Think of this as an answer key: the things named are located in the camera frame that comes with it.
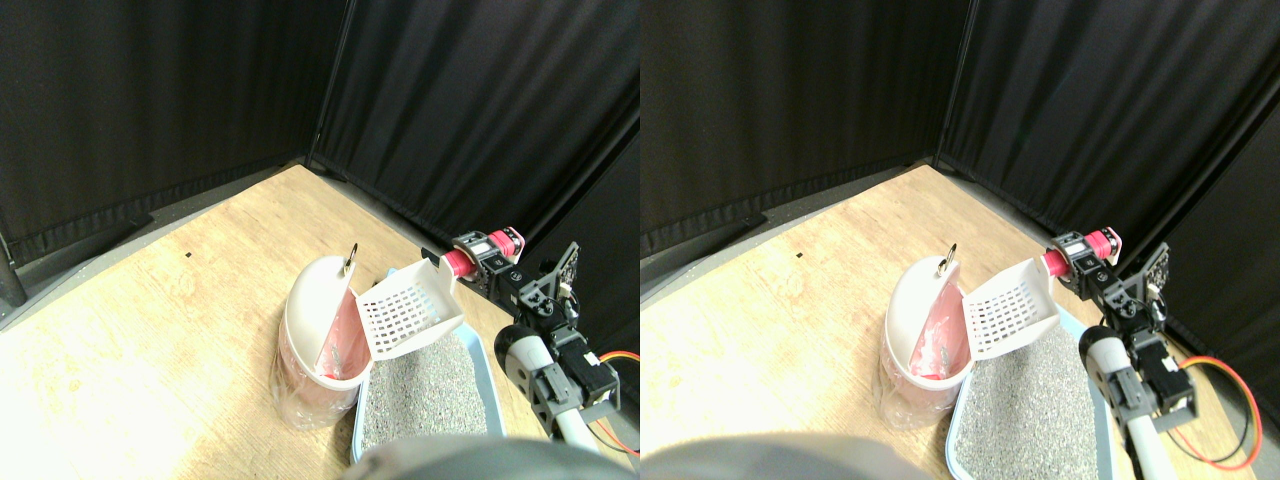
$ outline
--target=gray blurry object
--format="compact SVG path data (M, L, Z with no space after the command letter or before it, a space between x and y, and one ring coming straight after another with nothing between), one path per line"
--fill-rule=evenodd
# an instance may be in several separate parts
M342 480L635 479L598 453L563 443L480 435L431 435L374 448Z
M974 370L955 452L974 479L1096 479L1089 378L1061 328Z
M686 443L645 457L640 472L645 480L929 477L888 445L856 436L806 433Z
M375 364L365 388L365 452L402 438L488 433L475 366L457 335Z

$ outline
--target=white cylinder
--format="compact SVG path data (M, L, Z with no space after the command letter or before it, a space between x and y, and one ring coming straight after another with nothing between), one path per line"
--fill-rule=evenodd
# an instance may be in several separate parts
M1165 451L1165 444L1160 442L1160 434L1151 424L1151 417L1140 416L1129 420L1126 428L1134 452L1138 453L1142 476L1151 480L1176 479L1174 463L1169 461L1169 451Z

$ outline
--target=wooden surface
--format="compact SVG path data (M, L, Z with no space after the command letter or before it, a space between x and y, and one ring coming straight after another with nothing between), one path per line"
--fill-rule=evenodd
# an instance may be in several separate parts
M877 439L931 475L948 476L943 457L948 422L892 430L876 412L872 385L893 285L909 265L946 255L952 243L959 244L965 291L1044 252L922 166L815 215L645 308L643 449L748 433L840 433ZM1082 323L1101 319L1092 303L1065 288L1055 288L1053 297ZM1197 392L1203 416L1185 430L1196 431L1203 448L1229 451L1235 433L1225 426L1212 388L1199 381ZM1169 448L1184 477L1220 476ZM1114 451L1124 457L1119 445ZM1120 468L1132 475L1126 458ZM1252 477L1252 472L1221 476Z
M419 246L294 166L0 334L0 476L337 477L352 415L293 430L268 378L293 280L352 243L356 292L420 260ZM457 293L490 353L509 436L545 438L492 355L511 317Z

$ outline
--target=black backdrop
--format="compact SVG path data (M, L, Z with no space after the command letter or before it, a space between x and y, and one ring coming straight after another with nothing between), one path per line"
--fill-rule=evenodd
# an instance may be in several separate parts
M316 159L438 242L536 242L639 128L636 9L358 3Z
M641 255L933 155L968 5L646 3Z
M342 1L0 6L0 236L23 265L303 152Z
M1230 364L1280 419L1280 113L1166 239L1174 332Z
M1275 1L982 3L943 157L1052 232L1137 252L1257 120Z

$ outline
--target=blue tray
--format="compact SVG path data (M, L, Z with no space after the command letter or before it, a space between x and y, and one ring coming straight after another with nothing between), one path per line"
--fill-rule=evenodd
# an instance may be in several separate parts
M453 334L462 340L462 344L467 347L467 352L471 353L471 365L476 370L476 389L480 390L480 399L484 401L485 426L489 430L489 435L507 436L507 428L502 422L502 411L498 408L498 388L493 383L493 374L489 370L489 360L484 353L484 346L480 343L480 335L466 323L453 329ZM365 436L365 403L367 403L367 392L369 389L361 385L360 399L356 402L356 431L351 435L351 463L353 465L360 461L360 456L364 453L360 451L360 445L361 439Z
M1071 314L1068 314L1062 307L1057 307L1059 324L1066 329L1066 333L1071 334L1076 340L1084 334L1084 324L1076 320ZM973 380L973 375L969 375L964 383L960 384L960 394L956 397L956 408L951 413L951 425L959 425L957 421L964 416L965 399L969 397L969 381ZM1102 393L1098 392L1097 387L1089 381L1089 397L1093 398L1093 425L1098 439L1098 479L1111 480L1119 477L1116 472L1116 463L1111 458L1111 407L1107 406L1107 401L1102 398ZM964 470L960 465L960 460L956 456L956 430L950 429L947 431L947 470L951 471L951 476L960 480L973 480L969 472Z

